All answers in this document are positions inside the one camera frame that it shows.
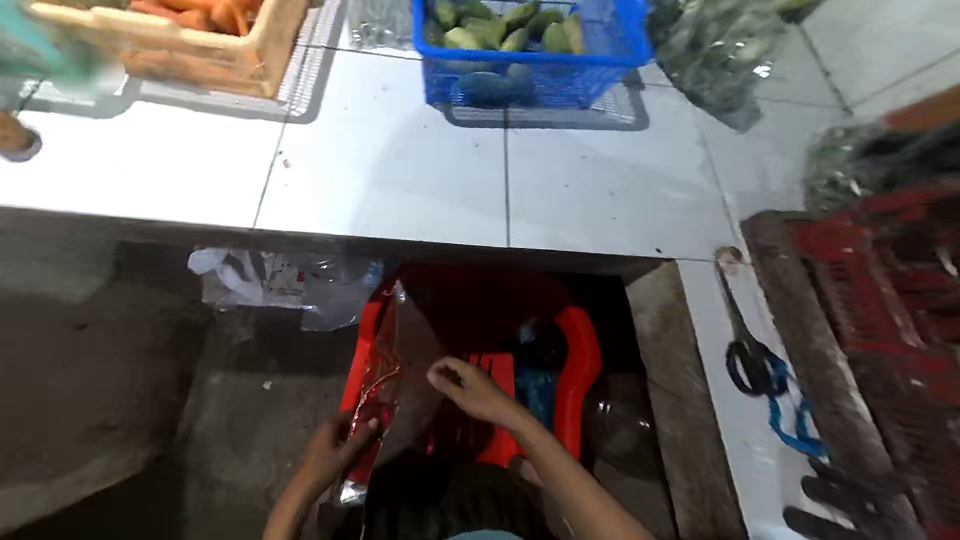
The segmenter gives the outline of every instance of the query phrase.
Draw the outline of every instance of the clear plastic bag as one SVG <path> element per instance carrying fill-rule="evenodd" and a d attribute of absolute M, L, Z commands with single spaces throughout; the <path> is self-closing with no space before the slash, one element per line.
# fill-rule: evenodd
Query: clear plastic bag
<path fill-rule="evenodd" d="M 697 107 L 740 133 L 760 118 L 754 85 L 768 77 L 786 26 L 769 0 L 651 0 L 657 62 Z"/>
<path fill-rule="evenodd" d="M 960 171 L 960 121 L 926 132 L 879 124 L 835 126 L 807 151 L 806 209 L 826 215 L 850 202 Z"/>
<path fill-rule="evenodd" d="M 443 400 L 426 373 L 444 356 L 445 348 L 400 281 L 393 292 L 376 333 L 375 353 L 366 359 L 350 424 L 353 435 L 357 427 L 376 418 L 383 436 L 357 458 L 337 486 L 333 501 L 343 506 L 364 502 L 373 469 L 414 445 Z"/>
<path fill-rule="evenodd" d="M 187 267 L 203 279 L 205 304 L 302 309 L 301 327 L 331 331 L 354 325 L 383 277 L 374 258 L 202 248 Z"/>
<path fill-rule="evenodd" d="M 347 9 L 351 38 L 360 48 L 413 48 L 411 2 L 349 0 Z"/>

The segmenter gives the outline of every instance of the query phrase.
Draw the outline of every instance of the carrot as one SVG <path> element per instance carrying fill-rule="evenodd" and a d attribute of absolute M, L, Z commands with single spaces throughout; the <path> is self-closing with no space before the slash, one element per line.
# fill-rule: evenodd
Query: carrot
<path fill-rule="evenodd" d="M 158 15 L 161 17 L 167 17 L 168 19 L 175 18 L 179 13 L 168 10 L 159 4 L 154 4 L 150 0 L 131 0 L 130 9 L 138 13 L 146 13 L 150 15 Z"/>
<path fill-rule="evenodd" d="M 174 20 L 183 28 L 203 32 L 213 30 L 213 25 L 210 22 L 210 13 L 207 10 L 190 10 L 189 12 L 178 13 Z"/>
<path fill-rule="evenodd" d="M 218 30 L 225 34 L 246 36 L 250 33 L 247 12 L 255 0 L 159 0 L 160 4 L 172 10 L 191 11 L 206 9 L 210 11 L 210 20 Z"/>

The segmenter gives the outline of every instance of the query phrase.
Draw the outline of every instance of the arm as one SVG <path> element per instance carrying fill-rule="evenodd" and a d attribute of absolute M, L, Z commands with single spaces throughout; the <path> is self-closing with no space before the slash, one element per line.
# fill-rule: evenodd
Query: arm
<path fill-rule="evenodd" d="M 513 434 L 577 538 L 655 540 L 552 433 L 500 390 L 483 370 L 447 357 L 430 368 L 427 378 L 465 413 L 503 426 Z"/>
<path fill-rule="evenodd" d="M 263 540 L 296 538 L 310 506 L 371 440 L 376 430 L 375 419 L 344 440 L 352 417 L 351 412 L 344 412 L 317 427 L 303 453 L 300 468 L 276 501 L 263 531 Z"/>

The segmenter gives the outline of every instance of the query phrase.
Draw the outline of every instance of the person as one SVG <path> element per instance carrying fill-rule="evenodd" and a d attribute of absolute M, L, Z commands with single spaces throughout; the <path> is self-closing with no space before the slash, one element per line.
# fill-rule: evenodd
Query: person
<path fill-rule="evenodd" d="M 513 435 L 526 452 L 526 458 L 536 471 L 543 491 L 559 507 L 578 540 L 655 540 L 549 430 L 523 405 L 504 393 L 485 371 L 448 356 L 431 366 L 427 378 L 434 388 L 467 415 L 502 426 Z M 313 502 L 337 481 L 372 440 L 377 428 L 375 420 L 357 430 L 349 440 L 344 440 L 342 433 L 349 421 L 349 414 L 341 414 L 320 424 L 306 447 L 300 468 L 276 503 L 263 534 L 264 540 L 295 538 Z M 421 460 L 428 458 L 422 454 L 418 457 Z M 552 537 L 542 525 L 544 521 L 541 515 L 531 509 L 536 505 L 531 502 L 529 494 L 536 490 L 506 469 L 474 463 L 468 467 L 483 466 L 487 469 L 482 469 L 478 474 L 463 474 L 465 470 L 474 470 L 457 469 L 456 465 L 445 466 L 441 470 L 446 478 L 438 479 L 438 475 L 419 471 L 410 462 L 393 467 L 391 472 L 389 467 L 392 464 L 374 472 L 366 502 L 368 510 L 365 523 L 368 528 L 364 530 L 365 538 L 389 536 L 461 540 L 520 537 L 531 540 L 533 537 Z M 381 477 L 381 470 L 384 470 L 384 478 Z M 386 489 L 374 489 L 378 482 L 388 484 L 390 477 L 404 483 L 389 485 Z M 433 489 L 431 486 L 437 483 L 447 485 Z M 435 510 L 431 513 L 419 507 L 414 512 L 408 512 L 416 519 L 397 518 L 403 515 L 398 511 L 399 507 L 427 500 L 418 495 L 423 491 L 433 494 L 429 501 Z M 375 501 L 374 493 L 385 495 Z M 437 518 L 437 509 L 456 515 L 453 518 L 445 515 Z M 479 514 L 481 517 L 465 514 Z M 377 532 L 376 525 L 378 515 L 390 522 L 388 526 L 380 527 L 380 532 Z M 419 529 L 416 533 L 404 535 L 404 528 L 410 527 L 411 523 L 416 523 Z"/>

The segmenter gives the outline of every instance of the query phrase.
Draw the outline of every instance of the red plastic bag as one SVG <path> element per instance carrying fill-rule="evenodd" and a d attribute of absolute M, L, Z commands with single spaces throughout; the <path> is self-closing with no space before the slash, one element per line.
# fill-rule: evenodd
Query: red plastic bag
<path fill-rule="evenodd" d="M 443 395 L 427 381 L 426 372 L 444 354 L 426 317 L 397 281 L 364 366 L 360 400 L 350 424 L 353 436 L 358 426 L 377 418 L 383 436 L 348 469 L 334 494 L 335 503 L 363 503 L 373 469 L 409 448 L 429 427 Z"/>

